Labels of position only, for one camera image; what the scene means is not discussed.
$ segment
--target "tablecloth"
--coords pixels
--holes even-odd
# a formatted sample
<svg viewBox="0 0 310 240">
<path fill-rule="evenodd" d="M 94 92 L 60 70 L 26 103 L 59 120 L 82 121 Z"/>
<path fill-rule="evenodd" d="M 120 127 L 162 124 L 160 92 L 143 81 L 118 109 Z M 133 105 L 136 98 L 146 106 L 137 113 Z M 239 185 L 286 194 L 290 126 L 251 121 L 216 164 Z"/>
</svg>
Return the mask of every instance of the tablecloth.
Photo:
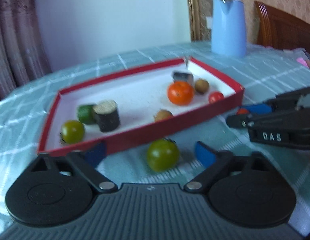
<svg viewBox="0 0 310 240">
<path fill-rule="evenodd" d="M 36 157 L 45 117 L 58 90 L 114 71 L 182 56 L 193 56 L 241 83 L 246 89 L 243 104 L 261 102 L 278 93 L 310 85 L 310 70 L 285 52 L 249 44 L 244 58 L 225 57 L 211 53 L 209 42 L 112 55 L 30 82 L 0 102 L 0 233 L 11 223 L 5 208 L 5 194 Z M 172 170 L 152 172 L 145 162 L 147 145 L 110 155 L 97 169 L 119 186 L 123 182 L 178 182 L 183 185 L 204 169 L 194 158 L 196 141 L 215 149 L 230 150 L 236 155 L 261 151 L 294 189 L 297 204 L 289 223 L 307 235 L 310 232 L 309 152 L 251 143 L 247 131 L 227 127 L 227 114 L 170 136 L 182 153 L 177 167 Z"/>
</svg>

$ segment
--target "blue pitcher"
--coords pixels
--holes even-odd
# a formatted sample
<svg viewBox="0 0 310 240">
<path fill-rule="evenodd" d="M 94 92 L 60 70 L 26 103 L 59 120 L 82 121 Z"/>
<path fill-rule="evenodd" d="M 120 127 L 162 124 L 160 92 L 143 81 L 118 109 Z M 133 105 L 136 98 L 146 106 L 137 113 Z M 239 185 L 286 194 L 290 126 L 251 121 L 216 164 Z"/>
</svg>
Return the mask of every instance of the blue pitcher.
<svg viewBox="0 0 310 240">
<path fill-rule="evenodd" d="M 241 0 L 213 0 L 212 51 L 245 56 L 246 24 Z"/>
</svg>

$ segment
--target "light switch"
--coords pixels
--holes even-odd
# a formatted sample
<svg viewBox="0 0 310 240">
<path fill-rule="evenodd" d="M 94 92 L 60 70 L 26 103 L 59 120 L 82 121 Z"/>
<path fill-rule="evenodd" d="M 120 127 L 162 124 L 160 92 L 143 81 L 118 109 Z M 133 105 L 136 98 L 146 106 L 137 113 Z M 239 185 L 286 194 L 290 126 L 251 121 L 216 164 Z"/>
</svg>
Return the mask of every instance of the light switch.
<svg viewBox="0 0 310 240">
<path fill-rule="evenodd" d="M 213 17 L 206 17 L 206 27 L 211 30 L 213 25 Z"/>
</svg>

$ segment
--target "gold trim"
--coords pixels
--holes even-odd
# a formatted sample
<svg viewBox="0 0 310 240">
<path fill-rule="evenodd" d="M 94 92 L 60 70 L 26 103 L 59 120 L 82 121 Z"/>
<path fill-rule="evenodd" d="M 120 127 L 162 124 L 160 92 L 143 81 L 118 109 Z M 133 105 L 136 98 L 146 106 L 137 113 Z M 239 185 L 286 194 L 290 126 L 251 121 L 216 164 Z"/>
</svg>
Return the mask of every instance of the gold trim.
<svg viewBox="0 0 310 240">
<path fill-rule="evenodd" d="M 200 32 L 199 0 L 188 0 L 188 10 L 190 14 L 191 40 L 200 41 L 202 37 Z"/>
</svg>

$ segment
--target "floral curtain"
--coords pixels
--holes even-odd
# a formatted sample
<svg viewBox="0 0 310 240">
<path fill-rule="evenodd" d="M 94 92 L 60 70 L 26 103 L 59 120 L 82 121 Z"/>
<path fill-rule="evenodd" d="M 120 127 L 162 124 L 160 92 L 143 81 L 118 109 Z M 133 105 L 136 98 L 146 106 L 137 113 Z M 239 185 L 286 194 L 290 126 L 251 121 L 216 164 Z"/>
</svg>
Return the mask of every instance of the floral curtain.
<svg viewBox="0 0 310 240">
<path fill-rule="evenodd" d="M 0 100 L 50 72 L 35 0 L 0 0 Z"/>
</svg>

